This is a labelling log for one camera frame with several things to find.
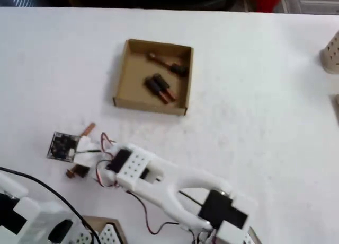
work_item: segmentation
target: cardboard box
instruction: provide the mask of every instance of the cardboard box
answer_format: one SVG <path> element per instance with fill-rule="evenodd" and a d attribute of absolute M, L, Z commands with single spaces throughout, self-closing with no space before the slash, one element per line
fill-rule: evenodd
<path fill-rule="evenodd" d="M 179 77 L 160 64 L 147 59 L 154 52 L 167 63 L 189 67 L 188 77 Z M 123 50 L 120 81 L 113 97 L 114 105 L 121 108 L 185 115 L 189 106 L 192 78 L 193 48 L 168 43 L 127 40 Z M 175 102 L 164 104 L 144 85 L 146 77 L 160 73 L 177 96 Z"/>

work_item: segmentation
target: circuit board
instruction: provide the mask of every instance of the circuit board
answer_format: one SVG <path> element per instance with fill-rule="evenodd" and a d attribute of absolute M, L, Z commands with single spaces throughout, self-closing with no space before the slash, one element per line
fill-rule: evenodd
<path fill-rule="evenodd" d="M 47 153 L 47 158 L 73 162 L 76 147 L 80 136 L 54 132 L 51 145 Z"/>

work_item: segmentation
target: white tabletop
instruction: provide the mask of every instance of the white tabletop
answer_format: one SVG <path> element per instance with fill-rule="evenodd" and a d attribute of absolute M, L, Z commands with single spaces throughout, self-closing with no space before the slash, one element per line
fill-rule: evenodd
<path fill-rule="evenodd" d="M 79 134 L 94 121 L 94 138 L 105 131 L 255 198 L 263 243 L 339 238 L 339 129 L 329 99 L 329 80 L 338 80 L 318 60 L 339 16 L 0 8 L 0 26 L 1 166 L 45 181 L 82 214 L 119 219 L 129 243 L 190 243 L 175 226 L 151 236 L 133 197 L 69 180 L 70 164 L 46 159 L 54 131 Z M 129 38 L 194 48 L 186 116 L 113 106 Z M 147 206 L 152 228 L 168 220 Z"/>

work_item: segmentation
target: robotic arm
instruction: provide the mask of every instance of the robotic arm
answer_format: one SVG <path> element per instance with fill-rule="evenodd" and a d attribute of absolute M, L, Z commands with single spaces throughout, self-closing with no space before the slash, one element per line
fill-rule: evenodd
<path fill-rule="evenodd" d="M 235 192 L 224 179 L 182 168 L 133 144 L 115 143 L 106 152 L 114 160 L 101 171 L 111 184 L 135 193 L 161 208 L 180 225 L 197 231 L 217 230 L 225 244 L 243 244 L 257 203 Z M 210 191 L 198 215 L 187 211 L 176 194 L 184 188 Z"/>

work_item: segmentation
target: black cable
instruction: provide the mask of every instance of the black cable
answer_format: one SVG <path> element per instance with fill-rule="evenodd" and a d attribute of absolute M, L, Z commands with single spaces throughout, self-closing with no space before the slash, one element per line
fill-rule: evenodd
<path fill-rule="evenodd" d="M 147 229 L 148 229 L 148 231 L 149 231 L 150 234 L 152 234 L 152 235 L 157 235 L 157 234 L 159 234 L 160 231 L 162 230 L 162 228 L 163 228 L 165 225 L 167 225 L 167 224 L 179 225 L 179 223 L 176 223 L 176 222 L 165 222 L 165 223 L 163 223 L 163 224 L 159 227 L 159 230 L 158 230 L 158 231 L 153 232 L 153 231 L 151 230 L 151 228 L 149 227 L 149 223 L 148 223 L 148 214 L 147 214 L 147 208 L 146 208 L 145 203 L 144 203 L 138 196 L 136 196 L 135 194 L 133 194 L 131 191 L 126 191 L 126 193 L 129 194 L 129 195 L 132 195 L 135 199 L 137 199 L 137 200 L 141 203 L 142 207 L 144 208 L 144 211 L 145 211 L 145 218 L 146 218 L 146 227 L 147 227 Z M 189 229 L 189 232 L 193 235 L 193 243 L 195 244 L 195 234 L 194 234 L 194 232 L 193 232 L 191 229 Z"/>
<path fill-rule="evenodd" d="M 193 235 L 193 243 L 194 244 L 196 244 L 196 243 L 199 244 L 198 241 L 195 241 L 195 234 L 194 234 L 194 232 L 191 229 L 189 229 L 189 232 Z"/>
<path fill-rule="evenodd" d="M 101 150 L 85 150 L 85 151 L 77 151 L 75 154 L 82 154 L 82 153 L 97 153 L 97 152 L 102 152 Z"/>
<path fill-rule="evenodd" d="M 187 197 L 188 199 L 190 199 L 191 201 L 195 202 L 196 204 L 198 204 L 199 206 L 202 207 L 202 204 L 199 203 L 196 199 L 194 199 L 193 197 L 189 196 L 188 194 L 182 192 L 179 190 L 179 194 L 182 194 L 183 196 Z"/>
<path fill-rule="evenodd" d="M 18 176 L 33 180 L 36 183 L 42 185 L 44 188 L 46 188 L 50 192 L 52 192 L 55 196 L 57 196 L 60 200 L 62 200 L 70 208 L 71 211 L 73 211 L 73 213 L 81 220 L 84 227 L 87 227 L 91 231 L 92 235 L 96 238 L 98 244 L 101 244 L 99 236 L 96 234 L 94 229 L 90 226 L 90 224 L 88 224 L 87 221 L 77 212 L 77 210 L 65 198 L 63 198 L 61 194 L 56 192 L 53 188 L 51 188 L 50 186 L 48 186 L 47 184 L 45 184 L 41 180 L 39 180 L 39 179 L 37 179 L 33 176 L 30 176 L 26 173 L 10 170 L 10 169 L 3 168 L 3 167 L 0 167 L 0 171 L 5 171 L 5 172 L 8 172 L 8 173 L 11 173 L 11 174 L 14 174 L 14 175 L 18 175 Z"/>

